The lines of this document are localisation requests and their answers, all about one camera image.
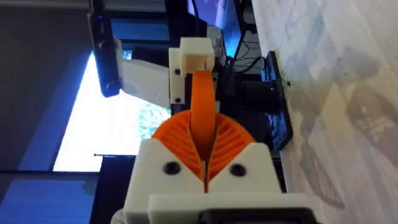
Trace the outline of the finger of the left gripper with orange wedge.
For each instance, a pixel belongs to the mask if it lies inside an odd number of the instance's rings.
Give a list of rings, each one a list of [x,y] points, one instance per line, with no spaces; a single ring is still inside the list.
[[[181,161],[209,159],[216,137],[215,90],[210,72],[192,75],[192,98],[189,110],[170,118],[174,133],[170,150]]]

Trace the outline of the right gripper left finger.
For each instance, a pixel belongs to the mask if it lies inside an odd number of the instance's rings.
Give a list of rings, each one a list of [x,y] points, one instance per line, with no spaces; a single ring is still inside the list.
[[[203,167],[190,133],[190,112],[164,121],[141,142],[123,207],[127,223],[149,223],[150,196],[202,194]]]

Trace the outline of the bare white finger of the left gripper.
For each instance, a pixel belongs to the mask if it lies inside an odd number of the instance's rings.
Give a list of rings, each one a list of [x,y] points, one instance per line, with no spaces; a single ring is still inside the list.
[[[197,71],[212,72],[215,51],[210,38],[182,37],[179,47],[169,48],[169,74],[186,77]]]

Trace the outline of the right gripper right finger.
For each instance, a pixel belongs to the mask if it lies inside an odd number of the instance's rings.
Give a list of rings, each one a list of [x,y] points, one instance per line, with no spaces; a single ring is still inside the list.
[[[281,192],[267,145],[256,142],[239,123],[219,113],[207,165],[206,192]]]

